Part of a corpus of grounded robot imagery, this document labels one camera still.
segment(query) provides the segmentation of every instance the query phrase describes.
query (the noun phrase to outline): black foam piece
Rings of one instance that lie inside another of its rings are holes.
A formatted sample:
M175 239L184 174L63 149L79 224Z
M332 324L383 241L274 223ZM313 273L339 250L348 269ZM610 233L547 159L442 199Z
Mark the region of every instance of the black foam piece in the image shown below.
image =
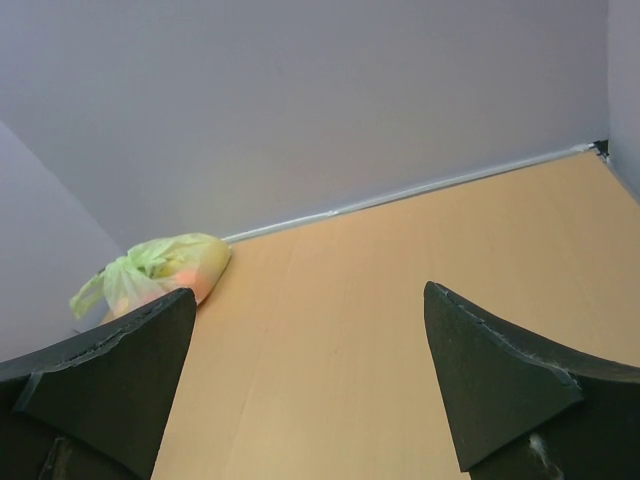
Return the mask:
M640 478L640 369L560 345L431 282L424 308L458 462L473 480Z
M176 290L0 364L0 478L150 478L195 311Z

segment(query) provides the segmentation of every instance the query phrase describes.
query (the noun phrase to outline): wooden surface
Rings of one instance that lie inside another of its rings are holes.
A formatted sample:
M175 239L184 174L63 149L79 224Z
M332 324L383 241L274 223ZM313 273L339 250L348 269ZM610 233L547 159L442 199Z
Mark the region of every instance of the wooden surface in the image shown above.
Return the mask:
M591 153L235 245L153 478L467 478L426 281L640 365L639 276L640 209Z

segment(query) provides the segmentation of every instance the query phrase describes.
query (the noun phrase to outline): plastic bag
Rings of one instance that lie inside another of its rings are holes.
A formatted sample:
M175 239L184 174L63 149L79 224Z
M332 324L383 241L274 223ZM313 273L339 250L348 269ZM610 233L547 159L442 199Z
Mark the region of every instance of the plastic bag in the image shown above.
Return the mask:
M115 319L176 288L202 302L224 272L231 249L219 238L188 233L140 243L89 280L70 300L80 318L104 296Z

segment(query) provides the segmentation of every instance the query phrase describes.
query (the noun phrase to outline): white wall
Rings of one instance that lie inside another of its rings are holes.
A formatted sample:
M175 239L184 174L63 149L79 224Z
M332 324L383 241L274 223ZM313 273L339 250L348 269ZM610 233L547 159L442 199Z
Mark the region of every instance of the white wall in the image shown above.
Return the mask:
M0 123L0 361L67 338L69 298L120 250Z
M640 197L640 2L610 0L611 159Z
M0 116L116 241L608 135L606 0L7 0Z

